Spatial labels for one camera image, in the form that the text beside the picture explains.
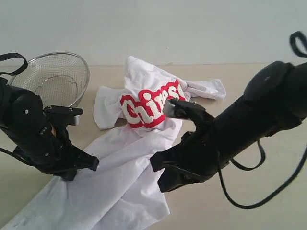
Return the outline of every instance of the basket rim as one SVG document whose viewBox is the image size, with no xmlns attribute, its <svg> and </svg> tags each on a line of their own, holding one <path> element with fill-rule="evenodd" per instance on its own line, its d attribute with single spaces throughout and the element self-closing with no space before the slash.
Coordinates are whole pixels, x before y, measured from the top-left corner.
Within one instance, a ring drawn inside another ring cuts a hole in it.
<svg viewBox="0 0 307 230">
<path fill-rule="evenodd" d="M 87 89 L 88 83 L 89 83 L 89 81 L 90 81 L 90 69 L 88 68 L 88 65 L 87 65 L 86 61 L 84 60 L 84 58 L 81 57 L 81 56 L 78 55 L 78 54 L 70 53 L 70 52 L 53 52 L 53 53 L 47 53 L 47 54 L 39 55 L 39 56 L 37 56 L 37 57 L 31 59 L 30 61 L 28 61 L 28 63 L 31 63 L 31 62 L 33 62 L 33 61 L 35 61 L 35 60 L 37 60 L 37 59 L 39 59 L 39 58 L 43 58 L 43 57 L 45 57 L 45 56 L 56 55 L 56 54 L 67 54 L 67 55 L 73 55 L 73 56 L 75 56 L 75 57 L 77 57 L 77 58 L 80 58 L 81 61 L 84 63 L 85 68 L 86 68 L 86 76 L 87 76 L 87 77 L 86 77 L 85 86 L 84 86 L 84 88 L 82 89 L 81 93 L 80 93 L 80 94 L 76 97 L 76 99 L 73 101 L 73 103 L 70 104 L 70 105 L 68 106 L 68 107 L 71 107 L 71 106 L 74 106 L 74 104 L 76 104 L 76 103 L 83 97 L 83 95 L 84 95 L 84 93 L 85 93 L 85 91 L 86 91 L 86 89 Z M 19 74 L 15 75 L 15 76 L 12 76 L 12 78 L 10 79 L 9 85 L 11 85 L 11 84 L 13 83 L 14 79 L 15 79 L 16 76 L 18 76 L 18 75 L 19 75 Z"/>
</svg>

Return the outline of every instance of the beige tabletop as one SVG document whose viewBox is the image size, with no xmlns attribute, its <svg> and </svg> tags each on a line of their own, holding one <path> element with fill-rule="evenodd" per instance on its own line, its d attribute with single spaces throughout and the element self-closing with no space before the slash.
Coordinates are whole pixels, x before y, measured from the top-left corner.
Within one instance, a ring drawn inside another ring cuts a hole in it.
<svg viewBox="0 0 307 230">
<path fill-rule="evenodd" d="M 221 79 L 226 88 L 223 101 L 197 98 L 195 101 L 217 116 L 238 98 L 249 80 L 266 64 L 242 65 L 191 65 L 162 66 L 164 70 L 185 80 L 199 81 L 209 78 Z M 86 147 L 104 134 L 93 120 L 95 94 L 99 85 L 111 88 L 123 87 L 123 67 L 91 67 L 91 80 L 79 107 L 84 110 L 78 126 L 69 127 L 70 138 L 76 146 Z M 174 144 L 188 130 L 194 130 L 191 121 L 184 121 Z M 263 199 L 278 187 L 295 169 L 306 146 L 307 127 L 264 138 L 267 151 L 263 166 L 252 172 L 243 172 L 230 165 L 223 169 L 230 195 L 239 203 L 251 204 Z M 15 145 L 0 133 L 0 147 L 13 150 Z M 255 165 L 259 152 L 255 145 L 236 157 L 247 166 Z M 218 176 L 202 184 L 192 184 L 165 194 L 171 214 L 149 227 L 149 230 L 259 230 L 259 229 L 306 229 L 307 170 L 289 188 L 263 207 L 240 210 L 225 198 Z M 17 214 L 46 183 L 51 176 L 24 165 L 14 158 L 0 153 L 0 227 Z"/>
</svg>

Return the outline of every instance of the white cloth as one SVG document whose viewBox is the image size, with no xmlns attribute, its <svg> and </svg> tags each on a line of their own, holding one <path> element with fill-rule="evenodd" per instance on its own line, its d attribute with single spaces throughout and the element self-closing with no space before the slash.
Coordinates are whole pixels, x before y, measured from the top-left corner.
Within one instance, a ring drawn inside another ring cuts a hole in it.
<svg viewBox="0 0 307 230">
<path fill-rule="evenodd" d="M 79 170 L 74 181 L 54 177 L 3 230 L 142 230 L 169 210 L 149 158 L 172 146 L 182 121 L 162 113 L 167 98 L 223 99 L 219 80 L 190 82 L 128 57 L 125 89 L 100 87 L 94 119 L 100 129 L 128 124 L 93 141 L 85 151 L 100 159 L 96 172 Z"/>
</svg>

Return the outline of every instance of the white wall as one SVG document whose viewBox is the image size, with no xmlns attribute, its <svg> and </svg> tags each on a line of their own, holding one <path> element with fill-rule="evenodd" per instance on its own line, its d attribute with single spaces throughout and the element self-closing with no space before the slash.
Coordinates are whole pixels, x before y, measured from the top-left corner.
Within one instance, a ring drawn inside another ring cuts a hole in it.
<svg viewBox="0 0 307 230">
<path fill-rule="evenodd" d="M 307 32 L 306 0 L 1 0 L 0 53 L 53 51 L 89 65 L 294 60 L 289 35 Z"/>
</svg>

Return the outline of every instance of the wire mesh strainer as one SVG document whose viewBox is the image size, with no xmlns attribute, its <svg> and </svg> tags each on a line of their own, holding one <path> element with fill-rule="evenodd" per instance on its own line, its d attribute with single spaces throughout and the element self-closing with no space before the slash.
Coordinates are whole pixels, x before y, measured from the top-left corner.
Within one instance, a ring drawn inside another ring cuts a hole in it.
<svg viewBox="0 0 307 230">
<path fill-rule="evenodd" d="M 77 106 L 90 78 L 85 60 L 77 54 L 57 52 L 38 56 L 28 68 L 14 76 L 10 85 L 34 92 L 43 106 Z"/>
</svg>

